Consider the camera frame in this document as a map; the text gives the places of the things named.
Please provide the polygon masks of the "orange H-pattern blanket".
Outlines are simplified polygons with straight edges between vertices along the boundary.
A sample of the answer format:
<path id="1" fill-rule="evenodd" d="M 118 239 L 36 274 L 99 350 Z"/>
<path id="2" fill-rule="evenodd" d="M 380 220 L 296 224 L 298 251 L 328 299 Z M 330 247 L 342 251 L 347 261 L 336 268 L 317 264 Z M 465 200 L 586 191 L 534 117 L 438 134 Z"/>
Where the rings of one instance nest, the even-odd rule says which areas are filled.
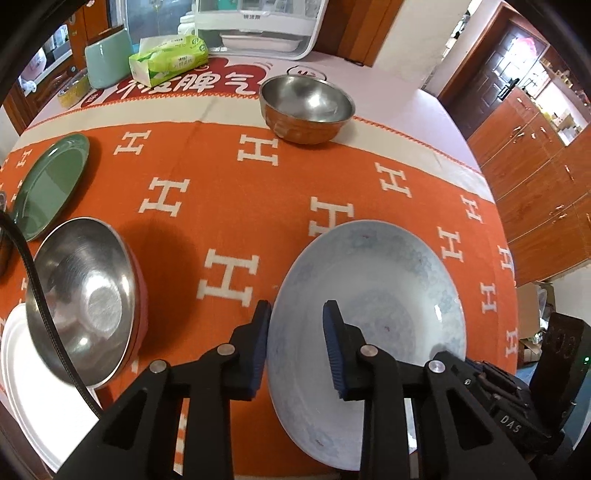
<path id="1" fill-rule="evenodd" d="M 334 142 L 301 148 L 274 137 L 253 97 L 116 97 L 25 131 L 2 166 L 3 191 L 14 196 L 42 153 L 73 132 L 89 138 L 90 154 L 63 217 L 112 225 L 148 294 L 142 347 L 102 400 L 153 359 L 184 363 L 228 338 L 257 301 L 276 298 L 308 243 L 359 219 L 425 241 L 459 291 L 469 356 L 515 370 L 507 240 L 470 148 L 435 99 L 362 113 Z"/>

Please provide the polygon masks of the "plain white plate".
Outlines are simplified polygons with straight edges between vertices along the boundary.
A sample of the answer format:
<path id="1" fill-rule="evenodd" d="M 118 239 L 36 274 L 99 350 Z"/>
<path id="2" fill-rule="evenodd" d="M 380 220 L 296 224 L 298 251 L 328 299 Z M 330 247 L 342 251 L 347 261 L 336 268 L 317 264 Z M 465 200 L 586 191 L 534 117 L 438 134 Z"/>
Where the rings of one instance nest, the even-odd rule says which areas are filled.
<path id="1" fill-rule="evenodd" d="M 1 378 L 21 432 L 51 471 L 58 471 L 98 418 L 76 388 L 58 379 L 39 357 L 23 303 L 4 325 Z"/>

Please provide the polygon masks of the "pink printed tablecloth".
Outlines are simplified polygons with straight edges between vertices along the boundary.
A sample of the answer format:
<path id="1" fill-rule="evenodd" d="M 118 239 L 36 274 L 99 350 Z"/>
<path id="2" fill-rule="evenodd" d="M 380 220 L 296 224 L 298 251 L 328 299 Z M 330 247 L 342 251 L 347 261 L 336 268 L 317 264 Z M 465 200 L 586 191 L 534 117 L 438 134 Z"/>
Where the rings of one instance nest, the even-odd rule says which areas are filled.
<path id="1" fill-rule="evenodd" d="M 480 169 L 467 141 L 436 97 L 388 72 L 356 66 L 321 53 L 311 53 L 301 61 L 217 56 L 209 59 L 207 65 L 184 72 L 152 89 L 127 77 L 100 94 L 89 94 L 70 109 L 62 108 L 52 99 L 20 135 L 14 148 L 31 144 L 30 136 L 37 126 L 56 117 L 72 115 L 79 109 L 151 97 L 235 94 L 253 99 L 264 80 L 281 74 L 327 80 L 352 97 L 356 117 L 407 134 L 470 168 Z"/>

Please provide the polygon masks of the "yellow tin can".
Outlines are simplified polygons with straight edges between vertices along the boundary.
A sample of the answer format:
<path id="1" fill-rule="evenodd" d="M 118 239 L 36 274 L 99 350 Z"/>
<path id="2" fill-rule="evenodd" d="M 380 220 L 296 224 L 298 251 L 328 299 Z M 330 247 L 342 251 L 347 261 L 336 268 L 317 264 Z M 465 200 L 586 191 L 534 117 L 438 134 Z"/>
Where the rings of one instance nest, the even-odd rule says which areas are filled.
<path id="1" fill-rule="evenodd" d="M 81 101 L 90 89 L 88 74 L 86 71 L 81 71 L 58 91 L 58 103 L 62 108 L 69 109 Z"/>

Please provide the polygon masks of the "dark brown door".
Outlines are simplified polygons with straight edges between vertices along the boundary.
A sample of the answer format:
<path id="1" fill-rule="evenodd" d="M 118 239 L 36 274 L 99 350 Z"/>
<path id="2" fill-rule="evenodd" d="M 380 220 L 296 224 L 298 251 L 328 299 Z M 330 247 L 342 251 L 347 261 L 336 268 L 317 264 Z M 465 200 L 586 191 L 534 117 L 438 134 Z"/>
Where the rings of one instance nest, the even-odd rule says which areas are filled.
<path id="1" fill-rule="evenodd" d="M 523 81 L 548 49 L 542 34 L 503 3 L 438 95 L 469 138 Z"/>

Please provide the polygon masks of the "mint green canister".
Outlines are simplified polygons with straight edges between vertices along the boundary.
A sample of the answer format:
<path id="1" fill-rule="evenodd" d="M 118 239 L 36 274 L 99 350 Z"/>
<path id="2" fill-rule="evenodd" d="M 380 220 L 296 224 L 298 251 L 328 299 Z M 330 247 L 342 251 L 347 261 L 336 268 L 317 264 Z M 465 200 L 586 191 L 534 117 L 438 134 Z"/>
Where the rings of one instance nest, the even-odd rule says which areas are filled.
<path id="1" fill-rule="evenodd" d="M 130 74 L 129 57 L 133 46 L 123 25 L 104 30 L 85 47 L 84 55 L 90 86 L 104 89 Z"/>

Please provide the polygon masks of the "green plate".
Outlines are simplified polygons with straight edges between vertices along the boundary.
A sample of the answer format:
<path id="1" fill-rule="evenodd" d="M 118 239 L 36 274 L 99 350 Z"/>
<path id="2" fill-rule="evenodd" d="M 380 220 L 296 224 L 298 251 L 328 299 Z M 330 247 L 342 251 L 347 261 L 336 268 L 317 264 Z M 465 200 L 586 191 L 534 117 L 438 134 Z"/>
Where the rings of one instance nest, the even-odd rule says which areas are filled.
<path id="1" fill-rule="evenodd" d="M 12 219 L 26 241 L 40 237 L 72 196 L 85 170 L 90 143 L 74 133 L 51 145 L 18 188 Z"/>

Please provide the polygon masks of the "green tissue pack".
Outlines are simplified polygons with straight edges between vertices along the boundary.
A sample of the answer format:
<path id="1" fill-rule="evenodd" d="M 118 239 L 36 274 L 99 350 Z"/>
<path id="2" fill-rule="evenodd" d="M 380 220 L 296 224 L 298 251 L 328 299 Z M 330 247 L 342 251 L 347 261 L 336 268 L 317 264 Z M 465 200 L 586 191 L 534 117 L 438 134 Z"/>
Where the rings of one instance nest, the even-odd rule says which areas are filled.
<path id="1" fill-rule="evenodd" d="M 129 68 L 133 80 L 154 87 L 207 61 L 208 48 L 197 35 L 166 35 L 142 38 Z"/>

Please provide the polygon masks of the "large steel bowl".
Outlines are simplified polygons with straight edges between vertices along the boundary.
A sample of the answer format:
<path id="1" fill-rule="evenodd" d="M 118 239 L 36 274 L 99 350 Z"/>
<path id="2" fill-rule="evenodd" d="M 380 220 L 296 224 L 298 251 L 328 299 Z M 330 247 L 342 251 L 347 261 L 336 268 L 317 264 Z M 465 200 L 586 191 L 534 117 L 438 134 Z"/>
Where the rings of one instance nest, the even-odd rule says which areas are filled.
<path id="1" fill-rule="evenodd" d="M 100 388 L 137 355 L 147 332 L 147 289 L 122 237 L 91 217 L 68 220 L 34 265 L 62 344 L 83 383 Z"/>

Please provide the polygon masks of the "white dish rack box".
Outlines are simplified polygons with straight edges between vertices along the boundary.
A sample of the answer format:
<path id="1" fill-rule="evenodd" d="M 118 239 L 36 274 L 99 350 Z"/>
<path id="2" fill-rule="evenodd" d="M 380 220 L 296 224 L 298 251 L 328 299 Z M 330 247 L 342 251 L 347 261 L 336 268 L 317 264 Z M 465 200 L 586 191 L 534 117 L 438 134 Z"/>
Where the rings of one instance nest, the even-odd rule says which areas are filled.
<path id="1" fill-rule="evenodd" d="M 197 1 L 194 30 L 212 55 L 301 60 L 327 8 L 325 0 Z"/>

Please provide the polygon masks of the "small copper steel bowl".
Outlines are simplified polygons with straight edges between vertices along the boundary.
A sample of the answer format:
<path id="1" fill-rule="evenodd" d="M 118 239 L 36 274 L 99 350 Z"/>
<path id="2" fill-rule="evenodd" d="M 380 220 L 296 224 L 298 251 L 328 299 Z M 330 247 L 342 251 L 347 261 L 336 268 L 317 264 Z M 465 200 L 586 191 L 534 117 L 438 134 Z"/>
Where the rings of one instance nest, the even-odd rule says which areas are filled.
<path id="1" fill-rule="evenodd" d="M 266 79 L 259 88 L 259 105 L 276 137 L 307 146 L 331 141 L 356 114 L 356 105 L 344 90 L 301 75 Z"/>

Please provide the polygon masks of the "blue patterned white plate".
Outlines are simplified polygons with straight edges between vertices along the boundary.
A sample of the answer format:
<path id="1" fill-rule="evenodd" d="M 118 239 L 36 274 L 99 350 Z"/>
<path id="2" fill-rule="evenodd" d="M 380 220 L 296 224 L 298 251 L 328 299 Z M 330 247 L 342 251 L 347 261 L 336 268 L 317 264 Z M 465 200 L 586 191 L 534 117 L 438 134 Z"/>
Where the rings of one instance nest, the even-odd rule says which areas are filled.
<path id="1" fill-rule="evenodd" d="M 322 307 L 335 300 L 346 323 L 399 361 L 424 366 L 447 350 L 463 359 L 466 322 L 438 255 L 411 232 L 352 221 L 315 238 L 287 272 L 267 338 L 270 397 L 304 453 L 339 470 L 359 469 L 363 402 L 332 384 Z"/>

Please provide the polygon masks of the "wooden cabinet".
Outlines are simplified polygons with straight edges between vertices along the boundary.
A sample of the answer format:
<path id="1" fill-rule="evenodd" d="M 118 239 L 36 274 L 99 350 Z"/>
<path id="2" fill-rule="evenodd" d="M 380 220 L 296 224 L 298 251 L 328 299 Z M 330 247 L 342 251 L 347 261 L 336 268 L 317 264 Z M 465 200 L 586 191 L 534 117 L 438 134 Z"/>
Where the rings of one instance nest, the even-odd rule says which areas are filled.
<path id="1" fill-rule="evenodd" d="M 521 286 L 590 259 L 590 129 L 566 144 L 521 89 L 469 137 Z"/>

